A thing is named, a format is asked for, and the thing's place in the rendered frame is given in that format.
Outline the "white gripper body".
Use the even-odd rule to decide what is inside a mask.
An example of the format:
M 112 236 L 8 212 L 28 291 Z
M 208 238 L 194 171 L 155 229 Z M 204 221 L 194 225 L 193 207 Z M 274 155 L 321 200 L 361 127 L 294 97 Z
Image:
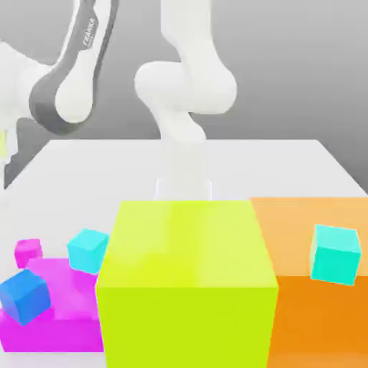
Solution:
M 0 127 L 0 190 L 4 190 L 5 166 L 18 153 L 17 123 L 7 128 Z

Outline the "small magenta cube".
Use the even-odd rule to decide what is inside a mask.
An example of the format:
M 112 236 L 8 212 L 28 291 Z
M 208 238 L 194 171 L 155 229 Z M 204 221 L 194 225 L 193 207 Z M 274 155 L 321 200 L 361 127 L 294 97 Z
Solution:
M 43 256 L 41 241 L 35 239 L 21 239 L 16 243 L 14 251 L 17 267 L 23 269 L 30 259 Z

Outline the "small blue cube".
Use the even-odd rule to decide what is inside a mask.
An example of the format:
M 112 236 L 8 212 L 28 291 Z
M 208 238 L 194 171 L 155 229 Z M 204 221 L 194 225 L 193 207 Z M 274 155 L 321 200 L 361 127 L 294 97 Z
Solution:
M 5 313 L 21 326 L 51 307 L 46 281 L 28 269 L 0 284 L 0 301 Z

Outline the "small cyan cube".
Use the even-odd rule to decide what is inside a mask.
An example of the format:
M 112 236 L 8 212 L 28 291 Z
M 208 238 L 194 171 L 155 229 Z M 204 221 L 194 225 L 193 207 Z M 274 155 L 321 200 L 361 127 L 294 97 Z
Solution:
M 67 244 L 70 267 L 97 275 L 104 260 L 109 235 L 92 229 L 83 229 Z

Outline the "small turquoise cube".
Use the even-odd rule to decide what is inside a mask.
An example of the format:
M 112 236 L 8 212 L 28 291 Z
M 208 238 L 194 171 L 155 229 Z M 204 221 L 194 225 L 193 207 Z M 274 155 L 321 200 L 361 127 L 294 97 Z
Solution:
M 362 248 L 356 229 L 316 224 L 310 248 L 310 278 L 354 286 Z

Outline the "large magenta box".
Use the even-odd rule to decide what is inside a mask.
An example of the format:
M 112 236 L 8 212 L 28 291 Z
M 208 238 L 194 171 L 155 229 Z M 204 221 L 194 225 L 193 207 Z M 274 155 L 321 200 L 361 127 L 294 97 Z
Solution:
M 102 352 L 96 301 L 98 276 L 73 270 L 68 259 L 33 258 L 27 269 L 46 281 L 51 308 L 21 326 L 0 309 L 6 352 Z

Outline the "large lime box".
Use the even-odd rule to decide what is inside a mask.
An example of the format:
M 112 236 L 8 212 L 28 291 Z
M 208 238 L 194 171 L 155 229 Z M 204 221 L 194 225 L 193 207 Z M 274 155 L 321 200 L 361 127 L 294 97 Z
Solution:
M 96 284 L 106 368 L 267 368 L 278 284 L 250 201 L 124 201 Z

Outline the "large orange box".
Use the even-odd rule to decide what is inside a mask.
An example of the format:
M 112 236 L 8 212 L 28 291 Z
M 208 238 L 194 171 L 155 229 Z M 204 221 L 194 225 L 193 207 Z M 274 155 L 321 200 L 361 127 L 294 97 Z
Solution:
M 253 198 L 279 282 L 268 368 L 368 368 L 368 198 Z M 355 229 L 353 286 L 310 279 L 315 225 Z

